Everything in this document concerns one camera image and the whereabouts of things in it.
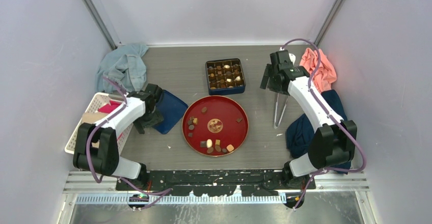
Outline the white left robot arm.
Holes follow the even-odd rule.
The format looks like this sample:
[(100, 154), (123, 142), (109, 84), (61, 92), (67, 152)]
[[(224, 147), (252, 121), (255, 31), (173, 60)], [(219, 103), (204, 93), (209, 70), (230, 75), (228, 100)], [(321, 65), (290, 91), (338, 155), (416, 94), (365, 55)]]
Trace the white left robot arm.
[(163, 101), (164, 91), (155, 84), (145, 90), (127, 93), (122, 103), (95, 123), (82, 123), (77, 130), (73, 166), (102, 176), (122, 177), (137, 190), (149, 182), (143, 163), (121, 157), (118, 136), (130, 125), (140, 133), (163, 121), (157, 105)]

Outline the metal tongs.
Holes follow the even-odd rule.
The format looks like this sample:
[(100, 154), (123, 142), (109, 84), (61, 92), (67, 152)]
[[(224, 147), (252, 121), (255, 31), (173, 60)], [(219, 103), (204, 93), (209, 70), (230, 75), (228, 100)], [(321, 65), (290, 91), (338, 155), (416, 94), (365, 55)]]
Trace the metal tongs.
[(284, 117), (287, 105), (289, 101), (289, 96), (277, 93), (275, 95), (274, 103), (274, 115), (273, 115), (273, 127), (277, 129)]

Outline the blue box lid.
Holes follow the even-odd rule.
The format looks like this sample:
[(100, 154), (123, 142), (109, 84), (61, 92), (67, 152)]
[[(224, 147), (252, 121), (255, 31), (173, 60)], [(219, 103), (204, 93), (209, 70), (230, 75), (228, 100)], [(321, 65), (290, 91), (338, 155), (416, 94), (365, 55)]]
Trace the blue box lid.
[(163, 90), (156, 108), (163, 120), (154, 125), (153, 129), (161, 134), (167, 134), (183, 118), (188, 105), (169, 91)]

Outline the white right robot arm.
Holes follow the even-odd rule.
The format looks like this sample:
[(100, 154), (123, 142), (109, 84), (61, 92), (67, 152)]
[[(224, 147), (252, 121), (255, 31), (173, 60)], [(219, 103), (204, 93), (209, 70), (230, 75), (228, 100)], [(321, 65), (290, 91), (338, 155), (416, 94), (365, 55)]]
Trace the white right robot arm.
[(352, 161), (357, 126), (353, 121), (344, 120), (327, 104), (310, 74), (304, 67), (294, 66), (287, 50), (271, 53), (270, 59), (260, 87), (293, 97), (314, 130), (307, 153), (284, 166), (284, 185), (294, 189), (302, 183), (304, 175)]

